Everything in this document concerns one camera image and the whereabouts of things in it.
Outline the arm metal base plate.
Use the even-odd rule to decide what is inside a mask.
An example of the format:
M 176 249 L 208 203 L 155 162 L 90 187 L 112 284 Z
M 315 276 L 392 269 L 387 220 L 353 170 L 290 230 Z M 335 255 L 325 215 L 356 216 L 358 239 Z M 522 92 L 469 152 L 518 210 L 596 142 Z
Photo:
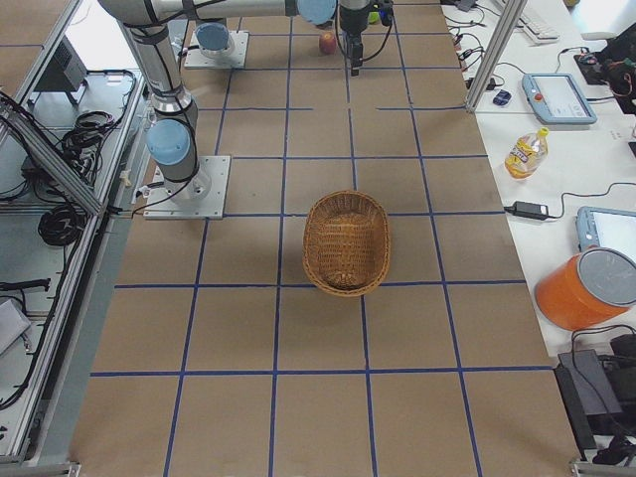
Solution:
M 184 67 L 190 70 L 243 69 L 248 39 L 248 31 L 229 31 L 228 44 L 224 49 L 207 50 L 200 48 L 200 42 L 193 34 L 185 55 Z
M 153 179 L 164 184 L 150 190 L 150 206 L 142 211 L 143 216 L 149 220 L 221 220 L 230 169 L 230 156 L 200 156 L 198 174 L 181 190 L 181 185 L 166 182 L 156 166 Z

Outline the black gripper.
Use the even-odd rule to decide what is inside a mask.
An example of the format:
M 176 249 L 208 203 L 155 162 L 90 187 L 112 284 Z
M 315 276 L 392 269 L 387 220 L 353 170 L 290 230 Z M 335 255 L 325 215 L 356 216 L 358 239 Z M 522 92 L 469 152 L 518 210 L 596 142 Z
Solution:
M 352 77 L 356 77 L 360 73 L 360 67 L 363 64 L 364 45 L 361 40 L 362 33 L 369 24 L 370 11 L 370 0 L 339 1 L 340 28 L 348 41 L 357 40 L 349 42 L 350 74 Z

